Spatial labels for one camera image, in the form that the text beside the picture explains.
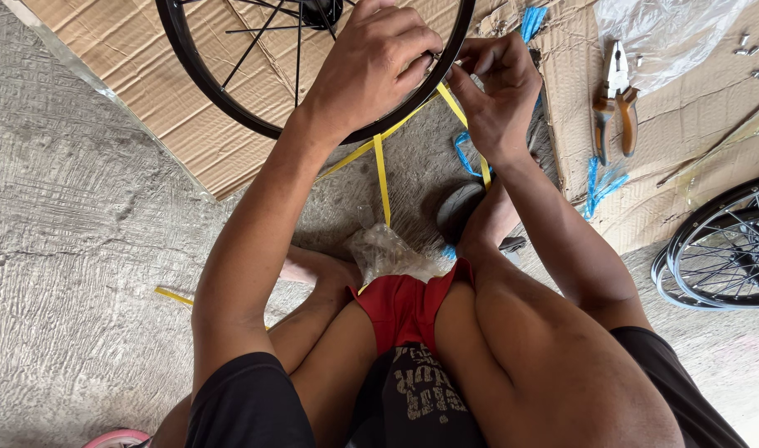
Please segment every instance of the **yellow plastic strapping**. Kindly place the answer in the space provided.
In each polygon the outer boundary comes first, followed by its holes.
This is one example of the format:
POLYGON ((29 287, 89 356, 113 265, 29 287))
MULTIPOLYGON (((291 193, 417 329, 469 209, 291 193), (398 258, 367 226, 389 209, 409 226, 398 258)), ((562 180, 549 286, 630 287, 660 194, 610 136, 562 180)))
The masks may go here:
MULTIPOLYGON (((457 105, 457 101, 454 100, 443 83, 438 84, 438 92, 440 92, 441 97, 445 99, 445 102, 449 104, 454 115, 462 121, 462 125, 467 129, 468 119, 465 118, 465 114, 462 113, 460 106, 457 105)), ((482 165, 482 181, 484 182, 484 189, 490 191, 490 166, 487 164, 487 160, 484 159, 482 154, 479 155, 479 163, 482 165)))
POLYGON ((385 178, 385 158, 382 155, 382 134, 374 136, 374 154, 377 159, 379 175, 379 192, 382 195, 382 209, 385 212, 385 225, 391 226, 391 201, 387 197, 387 180, 385 178))
POLYGON ((177 300, 177 301, 181 302, 182 304, 190 304, 190 305, 194 305, 194 302, 193 302, 193 301, 191 301, 191 300, 188 300, 188 299, 186 299, 185 297, 181 297, 181 296, 179 296, 179 295, 175 294, 175 292, 172 292, 172 291, 167 291, 167 290, 165 290, 164 288, 161 288, 160 286, 156 286, 156 288, 155 288, 155 290, 154 290, 154 291, 155 291, 155 292, 158 292, 158 293, 159 293, 160 295, 162 295, 162 296, 166 296, 166 297, 169 297, 169 298, 171 298, 171 299, 175 299, 175 300, 177 300))
MULTIPOLYGON (((405 124, 407 122, 407 120, 409 120, 410 118, 412 118, 416 113, 418 113, 419 110, 421 110, 422 107, 426 106, 430 101, 431 101, 431 98, 429 100, 427 100, 423 105, 420 105, 418 108, 416 108, 413 112, 410 112, 410 115, 408 115, 407 117, 404 117, 404 119, 402 119, 401 121, 399 121, 397 124, 394 124, 390 129, 388 129, 387 131, 383 132, 382 134, 379 134, 381 136, 381 138, 382 139, 386 139, 392 133, 396 132, 397 129, 399 129, 400 127, 402 127, 402 125, 405 124)), ((342 158, 338 163, 336 163, 335 165, 333 165, 332 168, 330 168, 327 171, 325 171, 325 174, 320 175, 316 179, 316 181, 314 183, 322 180, 323 178, 325 178, 325 176, 331 175, 334 172, 338 171, 339 169, 345 167, 348 163, 352 162, 355 158, 363 156, 363 154, 366 151, 368 151, 369 149, 371 149, 371 148, 374 148, 374 140, 373 139, 370 140, 370 141, 368 141, 367 143, 362 144, 359 148, 357 148, 354 151, 352 151, 348 156, 342 158)))

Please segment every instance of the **black t-shirt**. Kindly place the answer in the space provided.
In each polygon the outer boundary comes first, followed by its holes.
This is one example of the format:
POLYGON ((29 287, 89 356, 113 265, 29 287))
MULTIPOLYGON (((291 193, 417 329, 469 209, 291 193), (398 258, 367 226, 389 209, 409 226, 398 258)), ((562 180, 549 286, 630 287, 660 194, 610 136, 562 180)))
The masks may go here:
MULTIPOLYGON (((747 448, 667 342, 639 327, 611 334, 662 393, 688 448, 747 448)), ((353 448, 485 446, 456 385, 421 343, 393 348, 375 361, 355 402, 348 438, 353 448)), ((186 448, 315 445, 294 385, 268 353, 223 365, 192 404, 186 448)))

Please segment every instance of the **pliers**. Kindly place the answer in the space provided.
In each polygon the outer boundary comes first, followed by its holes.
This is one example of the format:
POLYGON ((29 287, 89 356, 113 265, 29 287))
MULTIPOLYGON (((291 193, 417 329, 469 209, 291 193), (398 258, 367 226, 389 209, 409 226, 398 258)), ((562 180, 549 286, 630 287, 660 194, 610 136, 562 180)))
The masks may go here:
POLYGON ((614 116, 614 100, 620 106, 623 117, 623 155, 633 156, 637 145, 637 92, 628 81, 628 61, 623 44, 614 41, 606 52, 603 63, 603 92, 598 102, 592 106, 595 111, 595 148, 603 166, 609 165, 606 149, 609 148, 610 121, 614 116))

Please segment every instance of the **foot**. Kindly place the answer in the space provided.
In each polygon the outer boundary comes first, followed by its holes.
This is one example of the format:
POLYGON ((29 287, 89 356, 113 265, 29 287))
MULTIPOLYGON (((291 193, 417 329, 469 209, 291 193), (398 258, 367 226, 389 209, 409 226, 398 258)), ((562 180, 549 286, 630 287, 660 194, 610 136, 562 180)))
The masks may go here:
POLYGON ((473 246, 500 246, 520 222, 512 199, 501 180, 497 179, 465 224, 457 244, 457 256, 464 257, 465 250, 473 246))
POLYGON ((280 280, 297 281, 315 285, 327 280, 344 286, 360 288, 363 275, 354 263, 347 263, 324 253, 289 246, 288 254, 280 271, 280 280))

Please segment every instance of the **cardboard sheet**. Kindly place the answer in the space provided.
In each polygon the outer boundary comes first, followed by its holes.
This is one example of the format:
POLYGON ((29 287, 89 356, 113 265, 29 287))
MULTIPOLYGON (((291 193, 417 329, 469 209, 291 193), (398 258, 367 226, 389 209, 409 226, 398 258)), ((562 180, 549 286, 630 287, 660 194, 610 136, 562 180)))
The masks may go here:
MULTIPOLYGON (((591 107, 602 86, 603 52, 592 4, 553 4, 545 28, 530 43, 541 51, 544 100, 562 191, 576 204, 586 198, 587 164, 594 153, 591 107)), ((743 11, 706 61, 637 102, 637 147, 634 157, 625 160, 631 179, 601 202, 591 220, 619 253, 672 237, 703 200, 759 176, 757 136, 725 149, 691 175, 656 188, 759 109, 759 80, 751 77, 759 68, 759 52, 733 54, 744 31, 751 35, 748 44, 759 45, 759 1, 743 11)), ((613 124, 614 163, 623 159, 619 113, 613 124)))
MULTIPOLYGON (((28 25, 52 31, 57 38, 39 34, 45 41, 53 40, 48 46, 54 53, 66 51, 76 73, 94 78, 90 83, 98 91, 132 112, 186 169, 202 194, 223 199, 255 178, 274 140, 238 124, 199 91, 166 39, 154 0, 3 1, 28 25)), ((472 29, 504 3, 477 0, 472 29)), ((293 2, 287 4, 296 9, 293 2)), ((415 7, 444 41, 449 38, 457 0, 404 0, 398 5, 415 7)), ((220 82, 255 35, 225 31, 260 28, 271 12, 233 0, 202 0, 186 4, 185 10, 199 54, 220 82)), ((351 10, 345 5, 337 29, 345 25, 351 10)), ((275 16, 272 26, 285 25, 296 21, 285 14, 275 16)), ((304 98, 333 39, 326 31, 304 29, 302 40, 300 96, 304 98)), ((279 126, 294 108, 296 44, 293 30, 266 32, 227 86, 248 110, 279 126)))

